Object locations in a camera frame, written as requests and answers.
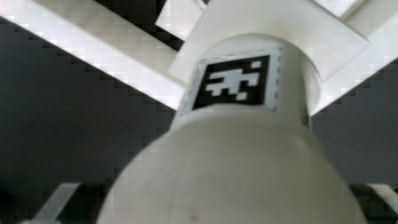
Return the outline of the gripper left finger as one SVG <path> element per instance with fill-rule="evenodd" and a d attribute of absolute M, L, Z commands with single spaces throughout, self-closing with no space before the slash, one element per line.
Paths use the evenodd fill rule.
<path fill-rule="evenodd" d="M 34 218 L 25 220 L 20 224 L 63 224 L 59 215 L 63 213 L 79 187 L 79 183 L 63 183 L 59 185 Z"/>

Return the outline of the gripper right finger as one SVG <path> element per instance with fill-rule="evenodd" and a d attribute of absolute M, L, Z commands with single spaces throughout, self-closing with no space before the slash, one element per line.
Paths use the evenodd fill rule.
<path fill-rule="evenodd" d="M 368 184 L 368 224 L 398 224 L 398 192 L 386 184 Z"/>

